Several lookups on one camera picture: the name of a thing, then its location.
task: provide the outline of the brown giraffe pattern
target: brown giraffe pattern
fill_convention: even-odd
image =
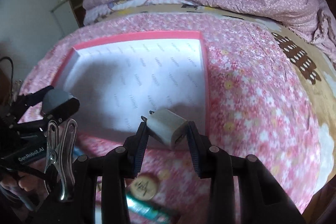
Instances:
[[[319,74],[315,71],[316,65],[313,60],[307,55],[305,50],[297,46],[288,37],[283,37],[278,33],[273,32],[272,35],[278,43],[279,47],[286,54],[287,58],[298,67],[302,75],[312,85],[315,85],[316,80],[321,81]]]

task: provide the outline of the green tube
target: green tube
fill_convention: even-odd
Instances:
[[[153,206],[152,204],[138,200],[130,192],[126,193],[126,200],[128,209],[136,214],[143,216],[149,220],[153,220],[161,224],[171,224],[172,216],[162,211],[159,206]]]

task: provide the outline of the white power adapter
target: white power adapter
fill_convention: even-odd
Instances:
[[[147,127],[152,131],[151,136],[173,150],[184,138],[188,121],[168,109],[150,112]]]

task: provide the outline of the silver binder clip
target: silver binder clip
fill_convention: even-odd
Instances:
[[[62,190],[59,200],[66,202],[72,199],[75,186],[75,178],[72,172],[72,153],[75,145],[78,125],[75,120],[69,119],[65,122],[63,132],[60,132],[55,121],[48,123],[47,134],[47,156],[44,173],[49,176],[50,181],[62,183]],[[47,191],[52,190],[51,185],[45,181]]]

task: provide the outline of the bed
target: bed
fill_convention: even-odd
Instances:
[[[46,54],[23,93],[52,83],[78,43],[128,32],[196,30],[208,58],[212,144],[231,155],[257,155],[301,213],[334,177],[336,21],[325,0],[84,0],[83,7],[86,27]],[[36,107],[23,121],[38,118]],[[77,145],[100,156],[120,143],[79,132]],[[155,202],[185,212],[179,223],[204,223],[210,184],[197,179],[188,152],[148,149],[142,172],[160,180]],[[131,219],[147,223],[135,214]]]

